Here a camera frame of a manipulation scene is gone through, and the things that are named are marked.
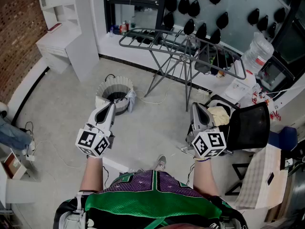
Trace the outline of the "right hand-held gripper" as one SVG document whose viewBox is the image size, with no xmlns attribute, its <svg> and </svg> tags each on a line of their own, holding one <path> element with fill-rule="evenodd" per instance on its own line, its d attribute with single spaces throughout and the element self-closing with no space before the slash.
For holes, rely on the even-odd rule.
<svg viewBox="0 0 305 229">
<path fill-rule="evenodd" d="M 186 152 L 198 158 L 212 158 L 219 156 L 226 149 L 224 133 L 215 127 L 213 115 L 203 105 L 192 103 L 191 119 L 193 126 L 214 127 L 192 129 L 186 136 Z"/>
</svg>

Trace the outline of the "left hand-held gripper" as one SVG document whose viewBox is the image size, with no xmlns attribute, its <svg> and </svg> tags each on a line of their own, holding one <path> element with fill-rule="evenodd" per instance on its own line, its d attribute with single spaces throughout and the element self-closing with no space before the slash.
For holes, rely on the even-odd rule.
<svg viewBox="0 0 305 229">
<path fill-rule="evenodd" d="M 110 128 L 114 123 L 115 112 L 115 104 L 107 103 L 91 113 L 88 123 L 79 130 L 75 142 L 82 153 L 93 158 L 103 158 L 111 150 L 115 136 Z M 95 126 L 101 124 L 104 129 Z"/>
</svg>

